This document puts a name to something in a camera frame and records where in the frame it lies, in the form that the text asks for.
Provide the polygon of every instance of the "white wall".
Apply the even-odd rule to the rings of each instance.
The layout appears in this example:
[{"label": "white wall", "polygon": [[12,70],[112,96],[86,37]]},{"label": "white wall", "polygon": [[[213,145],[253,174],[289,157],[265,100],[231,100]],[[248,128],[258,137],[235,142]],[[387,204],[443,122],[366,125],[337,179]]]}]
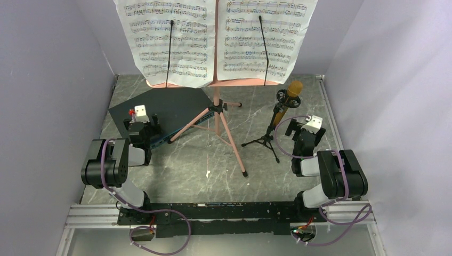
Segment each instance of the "white wall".
[{"label": "white wall", "polygon": [[326,73],[388,255],[452,252],[452,4],[366,0]]},{"label": "white wall", "polygon": [[[363,0],[319,0],[295,74],[324,74]],[[115,74],[139,74],[113,0],[77,0]]]},{"label": "white wall", "polygon": [[2,1],[0,35],[0,254],[55,255],[114,75],[74,1]]}]

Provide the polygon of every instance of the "gray marble floor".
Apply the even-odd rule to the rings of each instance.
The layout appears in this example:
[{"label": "gray marble floor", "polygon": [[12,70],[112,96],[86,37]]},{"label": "gray marble floor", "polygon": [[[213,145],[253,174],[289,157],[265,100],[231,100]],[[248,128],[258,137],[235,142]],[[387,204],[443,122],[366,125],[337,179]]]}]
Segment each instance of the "gray marble floor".
[{"label": "gray marble floor", "polygon": [[[265,134],[276,103],[276,92],[285,89],[293,80],[303,83],[300,107],[289,109],[284,118],[314,114],[324,118],[327,129],[318,149],[336,148],[327,115],[326,102],[319,83],[313,75],[292,75],[285,85],[239,86],[221,88],[224,101],[242,102],[225,112],[229,128],[238,146],[239,154],[249,174],[241,175],[240,166],[232,148],[224,144],[213,132],[190,129],[175,143],[163,144],[152,152],[149,166],[129,167],[128,178],[146,191],[152,202],[257,202],[291,201],[299,191],[319,183],[318,178],[298,178],[290,170],[290,157],[278,149],[281,163],[275,162],[270,150],[258,144],[241,147],[240,144]],[[143,76],[119,76],[110,107],[137,96],[147,90]],[[204,89],[212,98],[213,89]],[[292,152],[293,142],[284,136],[288,122],[278,131],[281,146]],[[213,127],[211,118],[204,126]],[[222,129],[222,137],[227,139]],[[119,137],[111,116],[107,114],[101,138]],[[110,204],[115,200],[104,190],[85,188],[82,204]]]}]

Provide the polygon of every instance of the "musical notes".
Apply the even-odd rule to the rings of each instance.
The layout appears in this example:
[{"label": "musical notes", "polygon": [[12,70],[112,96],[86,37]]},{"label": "musical notes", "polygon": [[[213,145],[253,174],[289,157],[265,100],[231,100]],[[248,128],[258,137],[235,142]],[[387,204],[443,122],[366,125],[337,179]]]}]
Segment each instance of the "musical notes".
[{"label": "musical notes", "polygon": [[[283,35],[292,34],[298,35],[301,28],[301,23],[287,22],[287,21],[273,21],[263,20],[262,28],[265,33],[280,33]],[[227,19],[226,31],[261,31],[261,24],[259,20],[245,20],[245,19]]]},{"label": "musical notes", "polygon": [[240,1],[227,3],[226,11],[228,13],[261,13],[271,15],[289,15],[295,17],[304,17],[307,7],[304,4],[293,4],[284,2],[262,3],[256,1]]},{"label": "musical notes", "polygon": [[[277,52],[268,52],[269,61],[271,62],[281,62],[285,64],[289,64],[290,56],[277,53]],[[232,51],[229,52],[226,50],[224,52],[225,60],[267,60],[265,55],[265,51]]]},{"label": "musical notes", "polygon": [[[170,45],[170,36],[150,36],[146,34],[142,37],[136,37],[135,45],[138,48],[142,47],[151,47],[151,46],[169,46]],[[190,36],[173,36],[172,37],[172,46],[186,46],[190,48],[207,48],[207,37],[190,37]]]},{"label": "musical notes", "polygon": [[124,7],[125,14],[130,16],[145,14],[177,14],[193,18],[207,17],[207,8],[199,5],[188,5],[172,2],[144,2]]},{"label": "musical notes", "polygon": [[[150,60],[168,60],[168,51],[160,51],[160,52],[140,52],[140,59],[142,61],[150,61]],[[195,63],[206,63],[207,62],[207,53],[202,52],[190,52],[190,51],[176,51],[171,52],[171,61],[173,60],[186,60],[193,61]]]},{"label": "musical notes", "polygon": [[269,81],[287,80],[317,0],[291,2],[219,0],[218,80],[264,79],[266,72]]},{"label": "musical notes", "polygon": [[[286,75],[286,68],[282,66],[269,65],[268,66],[268,74],[284,77]],[[265,73],[266,71],[266,62],[240,62],[240,63],[227,63],[225,62],[223,65],[223,71],[227,72],[238,72],[238,71],[250,71],[257,73]]]},{"label": "musical notes", "polygon": [[[141,20],[129,23],[132,33],[136,34],[140,31],[169,31],[171,20]],[[207,24],[198,22],[187,22],[175,20],[174,25],[180,32],[183,33],[206,33]]]},{"label": "musical notes", "polygon": [[[166,74],[168,64],[161,65],[146,65],[143,66],[143,74],[145,77],[156,76],[158,74]],[[193,65],[180,65],[180,64],[170,64],[169,71],[170,74],[177,74],[180,76],[190,76],[198,78],[207,78],[207,68],[202,66]]]},{"label": "musical notes", "polygon": [[[287,50],[293,50],[295,47],[295,40],[284,39],[276,37],[266,37],[265,44],[267,47],[281,48]],[[256,47],[264,47],[264,41],[262,37],[250,37],[250,36],[227,36],[224,39],[224,45],[230,47],[250,46],[253,49]]]},{"label": "musical notes", "polygon": [[167,73],[168,83],[186,87],[213,80],[216,0],[114,1],[135,65],[150,84],[165,83]]}]

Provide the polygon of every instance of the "microphone clip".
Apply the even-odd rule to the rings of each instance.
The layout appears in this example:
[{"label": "microphone clip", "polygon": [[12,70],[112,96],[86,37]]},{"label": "microphone clip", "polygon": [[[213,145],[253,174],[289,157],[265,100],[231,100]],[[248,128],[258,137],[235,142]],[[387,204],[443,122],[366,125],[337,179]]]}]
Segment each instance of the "microphone clip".
[{"label": "microphone clip", "polygon": [[301,104],[301,99],[300,97],[289,97],[287,95],[287,90],[286,89],[281,89],[276,93],[276,99],[278,100],[278,102],[281,104],[281,106],[285,106],[288,108],[297,108],[300,106]]}]

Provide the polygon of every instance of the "pink music stand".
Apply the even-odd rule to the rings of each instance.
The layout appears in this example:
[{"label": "pink music stand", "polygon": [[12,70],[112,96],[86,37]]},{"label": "pink music stand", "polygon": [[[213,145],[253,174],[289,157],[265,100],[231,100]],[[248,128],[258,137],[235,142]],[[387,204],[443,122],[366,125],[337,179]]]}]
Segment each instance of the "pink music stand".
[{"label": "pink music stand", "polygon": [[[218,31],[218,1],[216,1],[216,20],[215,20],[215,29]],[[218,33],[215,33],[215,45],[217,45],[217,35]],[[247,78],[247,79],[233,79],[233,80],[223,80],[223,81],[219,81],[217,79],[217,75],[216,75],[216,51],[215,51],[215,64],[214,64],[214,75],[213,75],[213,81],[208,85],[209,87],[213,87],[214,88],[214,94],[213,94],[213,104],[215,106],[218,106],[220,104],[220,87],[230,87],[230,86],[263,86],[264,85],[264,80],[263,79],[259,79],[259,78]],[[175,87],[181,87],[175,84],[170,84],[168,83],[168,86],[166,86],[165,83],[161,83],[161,84],[156,84],[156,85],[151,85],[149,83],[149,81],[146,80],[146,83],[148,84],[148,86],[152,87],[152,88],[175,88]],[[279,83],[275,83],[275,82],[271,82],[271,81],[266,81],[265,85],[278,85]],[[224,102],[227,103],[228,105],[231,106],[238,106],[241,107],[241,103],[236,103],[236,102]],[[208,129],[199,125],[195,125],[195,123],[201,118],[203,117],[205,114],[207,114],[209,112],[209,108],[204,109],[201,113],[199,113],[198,116],[196,116],[191,122],[189,122],[186,126],[184,126],[184,128],[182,128],[178,133],[176,133],[173,137],[171,137],[170,142],[173,142],[174,140],[176,140],[182,133],[184,133],[188,128],[190,128],[191,126],[193,127],[197,127],[197,128],[201,128],[204,130],[208,130],[208,131],[214,131],[215,134],[227,145],[231,146],[234,150],[234,153],[236,154],[237,157],[237,161],[239,162],[240,168],[241,168],[241,172],[243,174],[244,177],[248,176],[248,173],[245,170],[245,167],[243,165],[243,162],[241,161],[239,152],[237,150],[236,144],[234,143],[234,139],[232,138],[231,135],[231,131],[228,127],[228,123],[226,122],[226,118],[224,117],[223,112],[217,113],[215,112],[215,129]],[[220,120],[223,123],[224,129],[226,131],[226,134],[228,135],[229,138],[229,142],[225,141],[222,137],[220,137]]]}]

